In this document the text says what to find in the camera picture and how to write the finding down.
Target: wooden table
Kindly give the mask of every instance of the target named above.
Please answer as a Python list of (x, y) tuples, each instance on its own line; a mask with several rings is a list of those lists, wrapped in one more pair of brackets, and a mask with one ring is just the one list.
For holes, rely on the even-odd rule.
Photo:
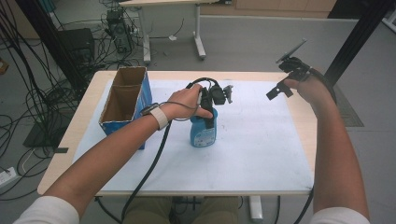
[(200, 36), (200, 4), (203, 3), (214, 3), (219, 0), (133, 0), (120, 2), (120, 6), (122, 7), (135, 7), (137, 9), (137, 13), (140, 21), (140, 29), (142, 31), (143, 36), (143, 59), (145, 64), (149, 64), (151, 62), (150, 56), (150, 47), (149, 47), (149, 34), (146, 31), (145, 27), (145, 14), (143, 12), (144, 7), (161, 7), (168, 5), (191, 5), (195, 7), (195, 31), (193, 32), (193, 37), (195, 40), (195, 45), (198, 49), (198, 54), (201, 59), (206, 57), (204, 45), (202, 44), (201, 36)]
[[(105, 85), (109, 80), (112, 80), (116, 71), (101, 71), (97, 72), (92, 79), (92, 82), (87, 89), (78, 110), (73, 117), (64, 138), (59, 147), (67, 147), (67, 153), (55, 153), (49, 165), (47, 172), (38, 186), (38, 193), (43, 194), (49, 186), (72, 164), (74, 155), (78, 148), (84, 133), (87, 130), (88, 124), (92, 117), (103, 92)], [(285, 77), (283, 73), (254, 73), (254, 72), (187, 72), (187, 71), (148, 71), (150, 80), (164, 79), (164, 80), (186, 80), (186, 83), (195, 80), (199, 77), (212, 77), (219, 81), (221, 85), (222, 80), (245, 80), (245, 81), (274, 81), (278, 82)], [(261, 92), (259, 100), (268, 101), (265, 96), (266, 92)], [(312, 173), (315, 169), (316, 156), (316, 134), (317, 134), (317, 120), (310, 108), (309, 104), (305, 102), (296, 93), (294, 96), (286, 100), (290, 110), (291, 117), (299, 135), (304, 154), (307, 158), (308, 165)], [(114, 195), (117, 192), (110, 192), (108, 194)], [(129, 192), (120, 192), (119, 194), (130, 194)]]

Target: human arm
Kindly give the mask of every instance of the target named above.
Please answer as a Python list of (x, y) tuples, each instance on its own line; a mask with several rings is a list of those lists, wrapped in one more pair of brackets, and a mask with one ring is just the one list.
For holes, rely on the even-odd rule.
[[(196, 107), (201, 88), (196, 84), (191, 89), (174, 92), (168, 101)], [(176, 104), (161, 105), (161, 110), (169, 120), (189, 118), (195, 111)], [(195, 114), (204, 118), (212, 116), (200, 107)], [(49, 187), (44, 196), (55, 196), (69, 202), (82, 217), (96, 192), (158, 128), (157, 120), (151, 115), (134, 120), (88, 150)]]
[(369, 218), (361, 168), (330, 93), (313, 76), (304, 82), (286, 79), (285, 84), (297, 89), (318, 118), (314, 212), (346, 207)]

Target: watch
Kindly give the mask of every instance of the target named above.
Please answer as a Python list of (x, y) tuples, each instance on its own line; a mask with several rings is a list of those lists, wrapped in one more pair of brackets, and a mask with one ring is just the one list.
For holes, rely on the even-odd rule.
[(146, 116), (148, 114), (154, 116), (154, 118), (157, 120), (158, 124), (160, 125), (160, 128), (158, 130), (163, 129), (169, 124), (168, 118), (160, 109), (160, 105), (157, 103), (146, 106), (145, 108), (142, 109), (142, 111), (140, 111), (140, 114), (142, 116)]

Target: person's left arm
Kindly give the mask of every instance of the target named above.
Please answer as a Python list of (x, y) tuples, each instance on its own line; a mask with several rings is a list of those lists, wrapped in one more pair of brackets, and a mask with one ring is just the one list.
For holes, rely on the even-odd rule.
[[(201, 88), (196, 84), (191, 89), (174, 92), (168, 101), (196, 107)], [(186, 106), (164, 104), (161, 110), (168, 120), (184, 119), (195, 111)], [(195, 115), (212, 117), (210, 112), (200, 107)], [(55, 196), (69, 202), (82, 217), (92, 197), (158, 129), (159, 123), (152, 115), (134, 120), (88, 150), (49, 187), (44, 196)]]

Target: black pole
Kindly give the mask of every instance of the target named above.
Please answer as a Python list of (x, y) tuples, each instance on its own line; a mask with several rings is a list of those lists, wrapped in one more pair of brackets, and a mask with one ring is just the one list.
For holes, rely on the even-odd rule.
[(16, 0), (27, 20), (32, 24), (50, 55), (64, 72), (67, 80), (80, 100), (88, 88), (88, 81), (79, 73), (69, 52), (62, 44), (52, 20), (42, 8), (39, 0)]
[(324, 75), (332, 85), (335, 85), (341, 75), (347, 70), (349, 64), (382, 21), (393, 2), (394, 0), (373, 1), (363, 13)]

